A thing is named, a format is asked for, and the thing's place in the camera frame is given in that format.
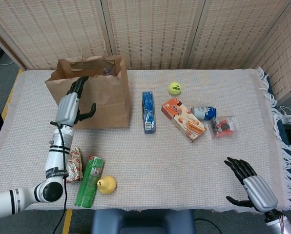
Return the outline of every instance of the pear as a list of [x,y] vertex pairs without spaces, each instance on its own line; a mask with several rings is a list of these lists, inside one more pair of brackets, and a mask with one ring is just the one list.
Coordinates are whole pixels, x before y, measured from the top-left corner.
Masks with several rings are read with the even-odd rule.
[[97,186],[102,194],[110,194],[116,188],[116,180],[114,177],[107,175],[98,180]]

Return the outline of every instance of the blue and white can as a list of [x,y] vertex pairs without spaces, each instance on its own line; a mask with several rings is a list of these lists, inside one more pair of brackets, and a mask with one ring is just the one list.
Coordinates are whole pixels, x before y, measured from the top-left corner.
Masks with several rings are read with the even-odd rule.
[[216,109],[212,106],[192,107],[191,112],[198,120],[210,120],[216,117]]

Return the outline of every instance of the black cable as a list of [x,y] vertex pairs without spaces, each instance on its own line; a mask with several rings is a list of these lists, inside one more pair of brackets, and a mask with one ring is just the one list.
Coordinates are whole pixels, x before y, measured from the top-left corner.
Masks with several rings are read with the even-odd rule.
[[217,227],[216,224],[214,224],[212,221],[209,221],[209,220],[204,219],[204,218],[196,218],[196,219],[194,220],[194,222],[197,221],[197,220],[203,220],[203,221],[206,221],[206,222],[209,222],[209,223],[213,224],[214,227],[219,231],[219,233],[220,233],[220,234],[223,234],[222,231],[219,229],[219,227]]
[[[62,151],[63,151],[63,168],[64,170],[66,170],[66,164],[65,164],[65,145],[64,145],[64,139],[63,139],[63,135],[62,135],[62,132],[61,132],[61,128],[60,126],[58,125],[58,123],[55,123],[54,124],[57,126],[58,130],[59,130],[59,133],[60,133],[60,137],[61,137],[61,141],[62,141]],[[54,234],[58,228],[58,226],[60,225],[64,215],[65,215],[65,211],[66,211],[66,202],[67,202],[67,190],[66,190],[66,177],[64,178],[64,192],[65,192],[65,201],[64,201],[64,210],[63,210],[63,214],[58,222],[58,224],[56,225],[56,228],[54,229],[53,233]]]

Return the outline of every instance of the green package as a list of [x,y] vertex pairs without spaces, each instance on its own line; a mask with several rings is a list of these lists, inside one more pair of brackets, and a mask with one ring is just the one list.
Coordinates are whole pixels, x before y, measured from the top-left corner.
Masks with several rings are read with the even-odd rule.
[[79,187],[75,205],[85,208],[91,208],[94,195],[97,190],[97,182],[103,167],[103,159],[93,157],[86,165],[82,183]]

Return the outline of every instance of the robotic arm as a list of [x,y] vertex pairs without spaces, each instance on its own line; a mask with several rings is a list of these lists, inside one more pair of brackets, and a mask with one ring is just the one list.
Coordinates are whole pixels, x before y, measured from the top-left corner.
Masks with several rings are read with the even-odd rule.
[[81,77],[74,82],[59,103],[56,121],[51,122],[57,126],[50,141],[49,155],[46,163],[46,180],[33,188],[12,189],[0,194],[0,218],[14,215],[25,210],[37,202],[54,202],[63,194],[63,179],[68,176],[65,168],[70,153],[74,131],[72,127],[96,112],[93,103],[91,111],[80,114],[79,99],[83,85],[89,77]]
[[248,194],[249,200],[237,201],[230,196],[226,199],[236,206],[254,207],[264,213],[266,225],[272,234],[291,234],[291,224],[287,217],[276,210],[278,200],[265,180],[243,160],[228,157],[227,164],[234,172]]

